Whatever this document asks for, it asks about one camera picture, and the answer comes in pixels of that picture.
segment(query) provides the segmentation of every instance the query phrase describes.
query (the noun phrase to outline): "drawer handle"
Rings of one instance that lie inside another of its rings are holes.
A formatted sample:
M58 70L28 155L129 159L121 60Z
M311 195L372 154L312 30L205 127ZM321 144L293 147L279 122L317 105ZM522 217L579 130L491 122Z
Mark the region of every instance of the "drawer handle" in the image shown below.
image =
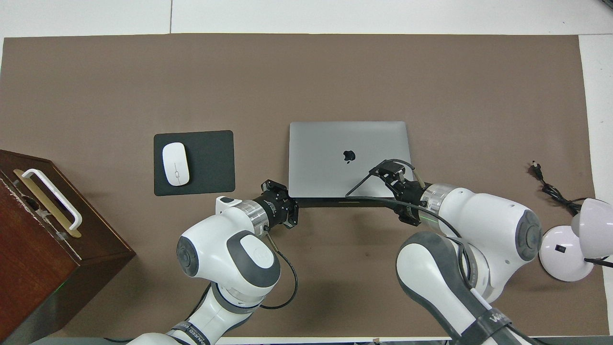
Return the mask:
M38 169L28 169L21 176L26 179L29 179L30 176L32 176L32 174L35 174L36 176L38 176L38 178L40 178L42 183L44 183L47 186L47 188L49 188L49 190L57 197L59 202L62 203L64 207L66 207L66 209L68 210L68 212L70 212L70 214L72 214L75 220L74 222L72 222L72 225L69 227L69 229L76 230L77 227L81 225L81 222L83 221L83 217L81 217L81 213L77 211L77 209L70 203L70 201L68 201L68 199L66 199L66 197L62 194L62 192L60 192L55 187L55 185L53 185L53 182L51 182L51 180L49 180L49 178L42 171Z

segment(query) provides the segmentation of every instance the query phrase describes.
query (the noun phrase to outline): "brown mat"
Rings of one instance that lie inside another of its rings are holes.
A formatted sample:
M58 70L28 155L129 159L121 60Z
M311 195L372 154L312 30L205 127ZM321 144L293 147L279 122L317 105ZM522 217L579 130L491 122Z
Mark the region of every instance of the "brown mat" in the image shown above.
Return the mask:
M0 147L53 160L137 252L67 336L166 332L205 287L175 245L219 195L155 197L156 133L232 130L235 198L286 184L289 123L323 120L404 120L425 180L518 201L546 228L571 217L526 173L532 159L566 196L594 193L576 36L46 37L6 39L3 56ZM387 209L302 210L275 229L297 298L228 335L443 336L395 277L416 231ZM292 283L283 266L266 303ZM494 306L529 335L608 335L600 268L565 284L532 262Z

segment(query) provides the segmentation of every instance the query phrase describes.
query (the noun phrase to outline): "brown wooden drawer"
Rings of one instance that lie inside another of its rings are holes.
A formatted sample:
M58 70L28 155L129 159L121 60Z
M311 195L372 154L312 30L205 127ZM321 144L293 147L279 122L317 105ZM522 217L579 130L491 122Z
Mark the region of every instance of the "brown wooden drawer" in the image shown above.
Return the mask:
M38 198L15 171L37 169L81 215L74 216L36 175ZM55 209L55 215L48 215ZM0 150L0 342L30 344L63 327L135 255L49 160Z

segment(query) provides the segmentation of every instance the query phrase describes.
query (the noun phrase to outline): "laptop lid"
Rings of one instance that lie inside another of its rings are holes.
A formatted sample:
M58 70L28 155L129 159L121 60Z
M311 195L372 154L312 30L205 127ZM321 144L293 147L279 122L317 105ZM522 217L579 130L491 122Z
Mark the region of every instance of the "laptop lid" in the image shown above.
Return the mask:
M374 166L391 158L411 162L404 122L292 122L289 195L302 204L348 202L345 194ZM413 176L407 172L406 178ZM374 176L351 195L394 197Z

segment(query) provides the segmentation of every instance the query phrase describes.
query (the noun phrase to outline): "computer mouse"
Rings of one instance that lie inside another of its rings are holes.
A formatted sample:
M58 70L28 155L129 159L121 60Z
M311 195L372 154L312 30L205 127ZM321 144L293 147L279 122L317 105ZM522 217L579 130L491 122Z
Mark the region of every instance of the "computer mouse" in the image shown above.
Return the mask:
M171 142L164 146L162 162L168 183L178 187L189 182L188 158L182 143Z

